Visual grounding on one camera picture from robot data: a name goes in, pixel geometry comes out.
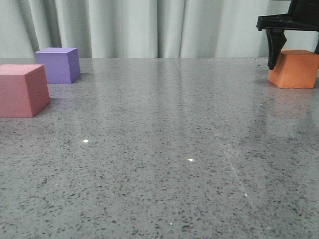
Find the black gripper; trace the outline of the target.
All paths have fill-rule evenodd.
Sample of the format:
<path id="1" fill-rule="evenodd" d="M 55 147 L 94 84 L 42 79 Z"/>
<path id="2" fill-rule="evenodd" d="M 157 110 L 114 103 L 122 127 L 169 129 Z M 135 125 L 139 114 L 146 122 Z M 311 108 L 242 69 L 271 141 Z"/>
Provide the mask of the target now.
<path id="1" fill-rule="evenodd" d="M 257 29 L 265 29 L 268 41 L 268 68 L 273 70 L 287 39 L 284 30 L 319 31 L 319 1 L 292 0 L 288 13 L 259 16 Z M 319 39 L 315 49 L 319 54 Z"/>

